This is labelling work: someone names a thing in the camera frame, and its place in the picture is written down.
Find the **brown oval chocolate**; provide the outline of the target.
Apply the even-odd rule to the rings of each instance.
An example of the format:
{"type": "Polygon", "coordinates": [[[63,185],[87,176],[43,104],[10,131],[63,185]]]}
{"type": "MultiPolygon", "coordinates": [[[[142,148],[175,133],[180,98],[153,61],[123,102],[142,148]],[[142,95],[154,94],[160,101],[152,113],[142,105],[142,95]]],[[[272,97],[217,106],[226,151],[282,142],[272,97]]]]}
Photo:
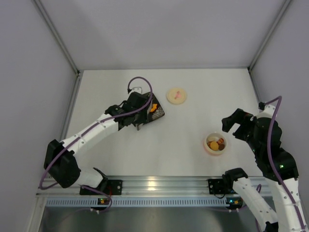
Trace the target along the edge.
{"type": "Polygon", "coordinates": [[[224,148],[225,148],[225,144],[220,144],[220,145],[218,145],[218,150],[219,150],[219,151],[224,150],[224,148]]]}

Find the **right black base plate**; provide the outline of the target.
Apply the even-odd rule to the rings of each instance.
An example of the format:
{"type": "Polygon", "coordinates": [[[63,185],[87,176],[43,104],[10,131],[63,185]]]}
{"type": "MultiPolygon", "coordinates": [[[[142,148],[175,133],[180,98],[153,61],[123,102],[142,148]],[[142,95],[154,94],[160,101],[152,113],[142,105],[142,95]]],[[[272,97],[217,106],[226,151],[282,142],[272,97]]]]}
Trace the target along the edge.
{"type": "Polygon", "coordinates": [[[209,193],[212,195],[227,194],[227,188],[222,178],[208,179],[209,193]]]}

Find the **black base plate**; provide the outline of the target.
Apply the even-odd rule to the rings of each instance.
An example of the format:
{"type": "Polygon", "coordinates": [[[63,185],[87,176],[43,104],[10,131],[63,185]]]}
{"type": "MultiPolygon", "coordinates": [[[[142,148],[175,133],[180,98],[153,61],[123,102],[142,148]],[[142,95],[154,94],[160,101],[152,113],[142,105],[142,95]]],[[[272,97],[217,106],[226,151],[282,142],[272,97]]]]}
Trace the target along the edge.
{"type": "Polygon", "coordinates": [[[212,195],[227,194],[227,188],[222,178],[208,179],[209,193],[212,195]]]}
{"type": "MultiPolygon", "coordinates": [[[[121,195],[122,194],[123,181],[120,179],[103,180],[98,187],[93,188],[96,191],[103,192],[107,195],[121,195]]],[[[94,192],[93,190],[80,187],[80,195],[100,195],[100,193],[94,192]]]]}

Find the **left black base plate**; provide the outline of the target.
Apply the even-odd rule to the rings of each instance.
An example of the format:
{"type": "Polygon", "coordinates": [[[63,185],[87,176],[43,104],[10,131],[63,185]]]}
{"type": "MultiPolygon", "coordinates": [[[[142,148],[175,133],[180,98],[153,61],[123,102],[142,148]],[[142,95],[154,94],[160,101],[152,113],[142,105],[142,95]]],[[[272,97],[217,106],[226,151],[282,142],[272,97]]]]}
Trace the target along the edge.
{"type": "MultiPolygon", "coordinates": [[[[96,191],[103,192],[107,195],[121,195],[122,194],[123,181],[120,179],[103,180],[98,187],[93,188],[96,191]]],[[[80,195],[100,195],[100,193],[94,192],[93,190],[80,187],[80,195]]]]}

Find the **black patterned square plate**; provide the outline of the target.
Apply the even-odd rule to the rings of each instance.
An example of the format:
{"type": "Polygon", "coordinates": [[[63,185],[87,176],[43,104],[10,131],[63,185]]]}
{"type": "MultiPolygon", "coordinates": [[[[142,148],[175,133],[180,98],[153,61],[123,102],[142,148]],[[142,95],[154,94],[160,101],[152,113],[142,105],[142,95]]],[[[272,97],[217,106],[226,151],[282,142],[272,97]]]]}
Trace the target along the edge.
{"type": "Polygon", "coordinates": [[[146,120],[143,122],[143,125],[154,122],[162,118],[164,115],[165,115],[165,111],[162,105],[160,104],[155,94],[153,94],[152,101],[147,109],[146,120]]]}

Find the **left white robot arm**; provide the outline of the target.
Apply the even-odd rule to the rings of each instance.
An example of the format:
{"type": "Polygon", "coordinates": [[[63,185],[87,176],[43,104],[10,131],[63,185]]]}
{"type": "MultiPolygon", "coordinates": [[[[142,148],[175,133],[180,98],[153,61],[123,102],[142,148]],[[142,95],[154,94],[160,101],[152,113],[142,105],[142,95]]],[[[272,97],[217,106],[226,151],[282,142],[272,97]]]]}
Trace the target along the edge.
{"type": "Polygon", "coordinates": [[[123,127],[146,122],[152,97],[151,92],[132,92],[126,101],[109,107],[95,122],[79,133],[61,142],[52,140],[47,146],[43,165],[45,172],[64,189],[73,184],[91,188],[104,186],[106,175],[98,168],[82,167],[79,163],[81,158],[93,146],[123,127]]]}

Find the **white round lunch bowl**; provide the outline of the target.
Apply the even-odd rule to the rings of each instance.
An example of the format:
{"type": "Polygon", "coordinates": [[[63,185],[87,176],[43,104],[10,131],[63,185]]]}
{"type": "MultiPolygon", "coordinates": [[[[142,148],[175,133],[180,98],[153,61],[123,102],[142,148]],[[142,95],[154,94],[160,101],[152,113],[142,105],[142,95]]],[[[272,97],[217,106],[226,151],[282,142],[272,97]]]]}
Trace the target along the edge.
{"type": "Polygon", "coordinates": [[[209,155],[222,155],[228,148],[227,139],[218,132],[208,134],[203,140],[203,147],[209,155]]]}

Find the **cream round lid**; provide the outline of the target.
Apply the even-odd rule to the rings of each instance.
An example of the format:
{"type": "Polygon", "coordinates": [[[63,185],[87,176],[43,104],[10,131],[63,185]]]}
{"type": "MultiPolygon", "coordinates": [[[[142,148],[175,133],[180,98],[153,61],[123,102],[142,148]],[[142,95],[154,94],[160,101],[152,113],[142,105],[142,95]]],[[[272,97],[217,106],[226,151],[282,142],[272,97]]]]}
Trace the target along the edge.
{"type": "Polygon", "coordinates": [[[167,101],[174,105],[183,104],[187,99],[187,92],[183,88],[174,87],[166,93],[167,101]]]}

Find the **white egg shaped food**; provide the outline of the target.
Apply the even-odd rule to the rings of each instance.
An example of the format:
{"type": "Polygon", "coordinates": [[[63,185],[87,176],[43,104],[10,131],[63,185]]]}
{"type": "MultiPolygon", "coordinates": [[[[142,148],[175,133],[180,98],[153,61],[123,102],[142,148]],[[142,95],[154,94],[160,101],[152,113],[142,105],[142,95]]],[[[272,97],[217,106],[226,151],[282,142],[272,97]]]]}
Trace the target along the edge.
{"type": "Polygon", "coordinates": [[[213,142],[213,141],[217,141],[218,139],[216,137],[208,137],[207,138],[208,142],[213,142]]]}

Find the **aluminium mounting rail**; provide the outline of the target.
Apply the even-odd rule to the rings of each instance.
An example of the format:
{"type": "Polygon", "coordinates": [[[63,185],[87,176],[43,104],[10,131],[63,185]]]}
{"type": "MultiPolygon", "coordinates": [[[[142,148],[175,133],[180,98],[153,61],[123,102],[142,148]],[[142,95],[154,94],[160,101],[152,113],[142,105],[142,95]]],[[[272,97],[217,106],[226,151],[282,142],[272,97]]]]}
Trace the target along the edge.
{"type": "MultiPolygon", "coordinates": [[[[109,180],[122,180],[122,197],[202,197],[210,196],[208,179],[219,179],[218,176],[109,176],[109,180]]],[[[260,194],[272,196],[267,181],[262,176],[250,177],[253,187],[262,185],[260,194]]],[[[78,196],[80,186],[73,184],[69,188],[56,185],[47,190],[38,189],[36,196],[78,196]]]]}

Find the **round yellow cracker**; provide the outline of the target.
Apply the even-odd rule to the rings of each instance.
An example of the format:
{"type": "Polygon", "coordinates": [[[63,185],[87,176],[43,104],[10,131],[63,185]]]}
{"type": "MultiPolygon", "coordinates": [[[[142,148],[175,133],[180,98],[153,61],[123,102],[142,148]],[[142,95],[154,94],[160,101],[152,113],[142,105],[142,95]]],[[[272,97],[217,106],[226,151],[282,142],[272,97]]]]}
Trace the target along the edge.
{"type": "Polygon", "coordinates": [[[213,151],[217,151],[218,150],[217,142],[215,142],[215,141],[211,142],[210,149],[213,150],[213,151]]]}

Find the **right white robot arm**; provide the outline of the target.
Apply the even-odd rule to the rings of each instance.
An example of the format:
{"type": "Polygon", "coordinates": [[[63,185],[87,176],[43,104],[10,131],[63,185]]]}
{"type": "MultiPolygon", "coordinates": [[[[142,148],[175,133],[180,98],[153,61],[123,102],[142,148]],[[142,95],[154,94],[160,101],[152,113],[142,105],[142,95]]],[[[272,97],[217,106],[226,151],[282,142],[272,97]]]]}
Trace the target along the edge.
{"type": "Polygon", "coordinates": [[[245,141],[253,152],[257,167],[272,193],[275,209],[251,186],[242,168],[228,170],[222,178],[225,189],[233,190],[246,202],[262,231],[307,232],[309,227],[299,197],[296,161],[281,147],[282,130],[276,121],[277,113],[278,108],[268,104],[255,116],[237,109],[222,119],[224,132],[239,125],[233,135],[245,141]]]}

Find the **small brown food piece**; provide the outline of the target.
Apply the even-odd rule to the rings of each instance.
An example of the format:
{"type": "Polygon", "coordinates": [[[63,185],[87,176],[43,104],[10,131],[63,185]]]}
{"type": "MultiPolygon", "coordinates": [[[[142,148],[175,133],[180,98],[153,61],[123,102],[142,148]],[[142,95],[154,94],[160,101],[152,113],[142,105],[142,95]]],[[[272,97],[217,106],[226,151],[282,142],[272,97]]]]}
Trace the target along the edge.
{"type": "Polygon", "coordinates": [[[218,144],[218,146],[224,145],[224,144],[225,144],[224,139],[223,139],[223,138],[220,138],[220,139],[217,141],[217,144],[218,144]]]}

